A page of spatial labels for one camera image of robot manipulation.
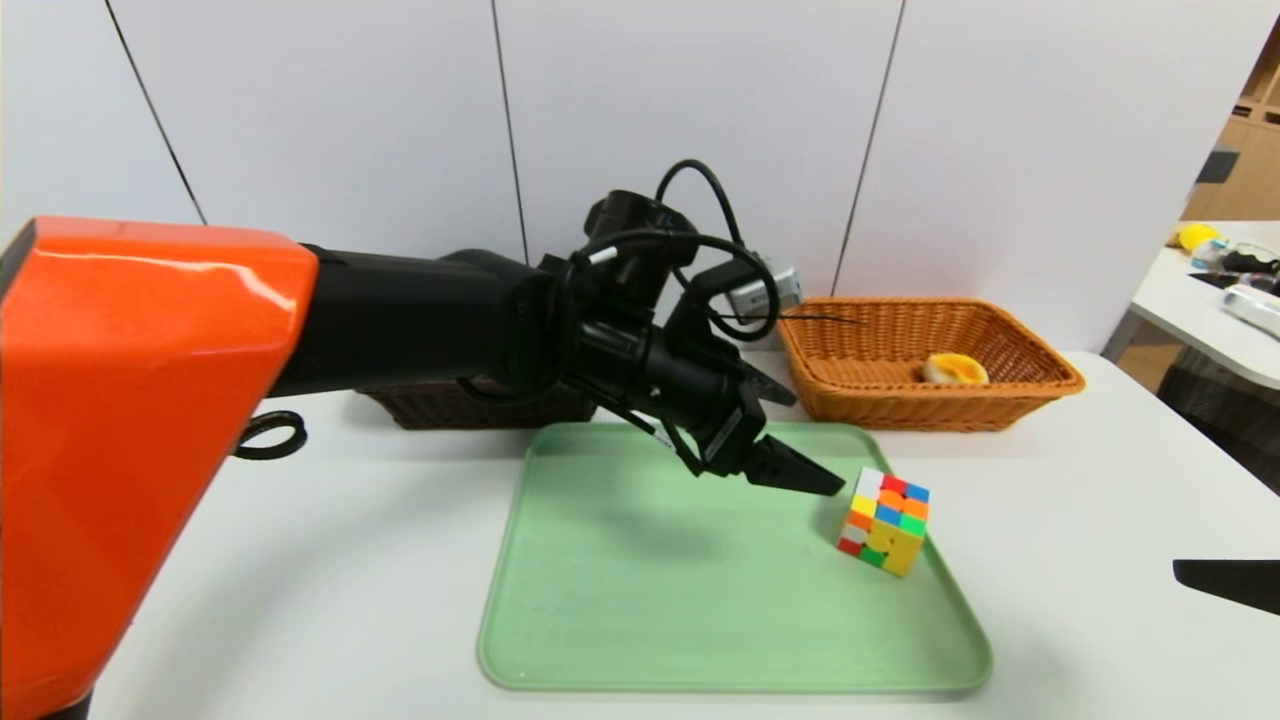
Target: wicker basket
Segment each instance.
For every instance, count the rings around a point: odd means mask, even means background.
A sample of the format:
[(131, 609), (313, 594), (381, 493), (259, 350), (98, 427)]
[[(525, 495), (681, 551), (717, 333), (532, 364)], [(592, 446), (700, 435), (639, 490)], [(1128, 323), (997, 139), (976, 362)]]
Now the wicker basket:
[[(995, 305), (961, 299), (819, 299), (780, 323), (796, 393), (815, 420), (899, 430), (998, 430), (1084, 389), (1084, 378)], [(984, 386), (927, 383), (934, 352), (964, 352)]]
[[(476, 379), (476, 387), (502, 392), (497, 383)], [(557, 387), (526, 405), (498, 405), (476, 400), (453, 380), (361, 388), (406, 430), (541, 428), (552, 423), (590, 420), (595, 404), (581, 393)]]

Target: green tray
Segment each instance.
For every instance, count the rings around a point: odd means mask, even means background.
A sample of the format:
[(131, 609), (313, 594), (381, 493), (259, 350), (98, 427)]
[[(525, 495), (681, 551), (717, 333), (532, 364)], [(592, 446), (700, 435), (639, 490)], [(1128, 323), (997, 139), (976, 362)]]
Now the green tray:
[[(888, 470), (849, 425), (768, 430), (849, 480), (864, 465)], [(835, 548), (851, 495), (852, 482), (817, 497), (694, 478), (628, 425), (552, 425), (529, 448), (480, 666), (522, 691), (980, 685), (991, 646), (932, 541), (905, 579)]]

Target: yellow food item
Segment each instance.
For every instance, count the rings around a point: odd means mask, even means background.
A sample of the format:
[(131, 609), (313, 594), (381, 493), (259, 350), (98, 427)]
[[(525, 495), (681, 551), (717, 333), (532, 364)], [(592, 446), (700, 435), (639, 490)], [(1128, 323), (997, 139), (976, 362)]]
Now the yellow food item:
[(1188, 252), (1196, 252), (1196, 249), (1206, 242), (1213, 240), (1215, 237), (1221, 237), (1222, 233), (1213, 229), (1213, 225), (1206, 225), (1204, 223), (1192, 223), (1183, 229), (1178, 231), (1178, 243), (1183, 246), (1183, 250)]
[(987, 369), (968, 355), (938, 352), (924, 361), (924, 382), (982, 386), (991, 382)]

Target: black cord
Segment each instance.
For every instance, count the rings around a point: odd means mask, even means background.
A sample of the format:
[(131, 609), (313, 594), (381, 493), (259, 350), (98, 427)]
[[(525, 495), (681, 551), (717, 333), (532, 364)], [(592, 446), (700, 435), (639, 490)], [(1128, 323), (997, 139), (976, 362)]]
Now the black cord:
[[(735, 315), (732, 313), (712, 313), (717, 318), (732, 318), (739, 320), (764, 320), (768, 319), (767, 315)], [(865, 325), (867, 320), (855, 320), (852, 318), (841, 318), (840, 315), (780, 315), (780, 320), (831, 320), (832, 323), (849, 323), (851, 325)]]
[[(244, 445), (257, 436), (276, 428), (289, 428), (293, 430), (293, 434), (269, 447), (251, 447)], [(248, 425), (244, 427), (244, 432), (241, 433), (239, 442), (237, 442), (236, 448), (232, 450), (232, 455), (239, 457), (241, 460), (276, 460), (287, 455), (293, 455), (306, 443), (307, 427), (302, 420), (302, 415), (298, 415), (292, 410), (275, 410), (271, 413), (262, 413), (248, 421)]]
[(758, 340), (764, 340), (769, 334), (769, 332), (773, 331), (773, 325), (777, 324), (778, 313), (782, 311), (782, 301), (778, 296), (778, 283), (773, 279), (773, 274), (769, 272), (768, 265), (765, 265), (763, 260), (753, 255), (750, 251), (746, 250), (746, 247), (741, 245), (736, 245), (721, 240), (718, 237), (712, 237), (709, 234), (639, 228), (605, 236), (604, 238), (591, 245), (591, 251), (599, 252), (600, 250), (605, 250), (609, 247), (618, 247), (621, 245), (645, 242), (645, 241), (692, 242), (703, 247), (710, 247), (713, 250), (728, 252), (730, 255), (733, 255), (735, 258), (739, 258), (740, 260), (751, 265), (755, 269), (756, 274), (760, 277), (760, 281), (764, 283), (764, 293), (769, 299), (769, 310), (764, 319), (764, 324), (754, 331), (744, 332), (728, 327), (728, 324), (723, 323), (723, 320), (721, 320), (719, 318), (712, 318), (712, 319), (713, 322), (719, 320), (716, 323), (716, 327), (718, 327), (721, 332), (741, 342), (754, 342)]
[[(716, 177), (716, 173), (713, 173), (712, 169), (708, 168), (700, 160), (687, 159), (687, 160), (681, 160), (681, 161), (676, 163), (675, 165), (672, 165), (671, 169), (667, 170), (667, 174), (664, 174), (662, 177), (662, 182), (658, 183), (658, 192), (654, 193), (654, 200), (657, 200), (658, 202), (662, 202), (663, 195), (667, 193), (667, 186), (671, 184), (671, 181), (676, 177), (676, 174), (680, 173), (680, 170), (684, 170), (686, 168), (698, 170), (703, 176), (703, 178), (707, 179), (707, 184), (709, 184), (710, 188), (712, 188), (712, 192), (716, 193), (716, 201), (719, 202), (721, 214), (724, 215), (724, 224), (728, 225), (728, 237), (730, 237), (730, 240), (733, 241), (733, 245), (740, 245), (742, 247), (746, 247), (746, 242), (742, 241), (742, 233), (739, 232), (739, 229), (737, 229), (737, 218), (733, 217), (733, 208), (728, 202), (728, 195), (724, 192), (724, 188), (721, 186), (719, 178)], [(676, 275), (676, 282), (680, 283), (680, 287), (687, 291), (689, 290), (689, 278), (685, 277), (684, 270), (681, 270), (680, 268), (676, 268), (672, 272), (672, 274)], [(772, 277), (773, 273), (769, 272), (768, 269), (765, 269), (765, 274), (768, 274), (768, 275)], [(732, 327), (730, 327), (728, 323), (724, 322), (724, 319), (737, 319), (736, 315), (713, 314), (713, 315), (708, 315), (708, 316), (710, 318), (712, 324), (716, 325), (716, 328), (719, 329), (719, 332), (724, 333), (726, 336), (728, 336), (728, 337), (731, 337), (733, 340), (742, 341), (742, 342), (751, 342), (749, 340), (745, 340), (745, 337), (749, 336), (750, 333), (746, 333), (746, 332), (739, 331), (736, 328), (732, 328)], [(739, 319), (739, 324), (744, 325), (746, 323), (744, 323), (741, 319)]]
[(742, 233), (737, 231), (737, 219), (733, 218), (733, 208), (728, 204), (728, 195), (724, 193), (724, 188), (721, 187), (719, 178), (700, 160), (687, 159), (681, 160), (667, 170), (667, 174), (662, 176), (662, 182), (658, 183), (658, 192), (653, 193), (653, 199), (662, 202), (662, 196), (667, 193), (667, 186), (671, 184), (672, 178), (676, 177), (680, 170), (685, 168), (691, 168), (701, 173), (707, 179), (707, 184), (712, 186), (712, 192), (716, 193), (716, 201), (721, 205), (721, 213), (724, 215), (724, 224), (728, 225), (728, 238), (733, 241), (733, 245), (741, 245), (746, 247), (742, 242)]

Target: green sticker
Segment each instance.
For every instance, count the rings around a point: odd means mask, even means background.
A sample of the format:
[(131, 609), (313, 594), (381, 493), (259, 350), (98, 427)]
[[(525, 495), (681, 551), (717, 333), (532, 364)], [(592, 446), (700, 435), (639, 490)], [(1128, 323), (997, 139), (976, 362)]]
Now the green sticker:
[(924, 520), (919, 518), (911, 518), (910, 515), (902, 515), (902, 524), (900, 525), (904, 533), (911, 533), (913, 536), (924, 537)]
[(876, 552), (874, 550), (867, 547), (865, 544), (863, 546), (863, 551), (858, 553), (858, 557), (865, 562), (870, 562), (877, 568), (884, 564), (884, 553)]

